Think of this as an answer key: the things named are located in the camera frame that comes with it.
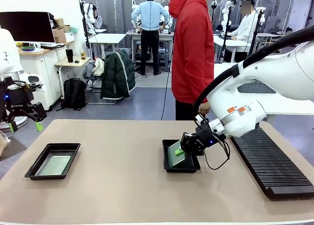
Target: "black backpack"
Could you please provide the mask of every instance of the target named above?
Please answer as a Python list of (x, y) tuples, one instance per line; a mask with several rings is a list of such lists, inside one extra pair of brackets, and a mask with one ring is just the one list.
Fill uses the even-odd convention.
[(68, 79), (64, 82), (64, 100), (61, 101), (61, 108), (72, 108), (80, 111), (86, 106), (86, 84), (80, 78)]

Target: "person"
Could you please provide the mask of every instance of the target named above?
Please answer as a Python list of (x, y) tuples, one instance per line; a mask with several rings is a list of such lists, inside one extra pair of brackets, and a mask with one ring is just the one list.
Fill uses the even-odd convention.
[[(172, 63), (172, 92), (176, 120), (193, 120), (192, 105), (214, 79), (214, 43), (208, 0), (171, 0), (169, 12), (177, 18)], [(198, 112), (209, 113), (204, 100)]]
[(165, 0), (161, 5), (162, 7), (169, 6), (169, 0)]
[[(241, 40), (246, 43), (251, 43), (255, 31), (255, 27), (258, 20), (258, 15), (255, 13), (254, 0), (249, 0), (251, 2), (251, 14), (245, 15), (243, 20), (240, 23), (240, 26), (237, 30), (233, 32), (227, 33), (227, 35), (231, 36), (232, 40)], [(235, 52), (235, 62), (241, 62), (243, 61), (246, 56), (247, 52), (250, 51), (250, 46), (244, 46), (244, 47), (237, 47)], [(225, 50), (225, 57), (224, 60), (226, 62), (230, 62), (232, 57), (232, 52), (227, 49)]]
[(98, 14), (97, 8), (94, 5), (93, 5), (93, 11), (94, 11), (94, 18), (95, 18), (95, 23), (93, 24), (94, 28), (95, 29), (100, 29), (102, 27), (102, 25), (103, 25), (103, 19)]
[[(141, 15), (141, 25), (137, 24), (136, 18)], [(165, 20), (163, 25), (159, 26), (160, 15), (163, 15)], [(169, 21), (169, 12), (162, 7), (160, 3), (154, 0), (147, 0), (140, 3), (139, 6), (132, 12), (132, 19), (135, 26), (139, 29), (141, 34), (141, 66), (140, 75), (145, 75), (146, 72), (146, 57), (147, 50), (150, 46), (153, 52), (153, 68), (154, 75), (159, 75), (161, 72), (158, 68), (158, 48), (159, 48), (159, 31), (163, 31), (166, 23)]]

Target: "hand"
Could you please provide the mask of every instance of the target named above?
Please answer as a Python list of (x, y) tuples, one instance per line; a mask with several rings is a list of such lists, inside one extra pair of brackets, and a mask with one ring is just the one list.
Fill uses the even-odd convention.
[(162, 25), (162, 26), (159, 28), (159, 31), (162, 32), (164, 29), (165, 29), (165, 26)]
[(198, 108), (198, 113), (205, 117), (206, 114), (209, 113), (210, 105), (209, 102), (202, 103)]

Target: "dark green coat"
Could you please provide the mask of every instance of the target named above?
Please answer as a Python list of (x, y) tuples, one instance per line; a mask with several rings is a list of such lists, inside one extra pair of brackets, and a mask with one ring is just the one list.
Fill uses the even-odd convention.
[(100, 97), (118, 100), (130, 96), (135, 87), (134, 65), (125, 50), (106, 56)]

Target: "black monitor screen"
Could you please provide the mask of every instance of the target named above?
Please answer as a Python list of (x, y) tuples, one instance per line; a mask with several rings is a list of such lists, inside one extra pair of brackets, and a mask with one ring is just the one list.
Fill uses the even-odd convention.
[(0, 12), (0, 27), (15, 41), (54, 43), (47, 12)]

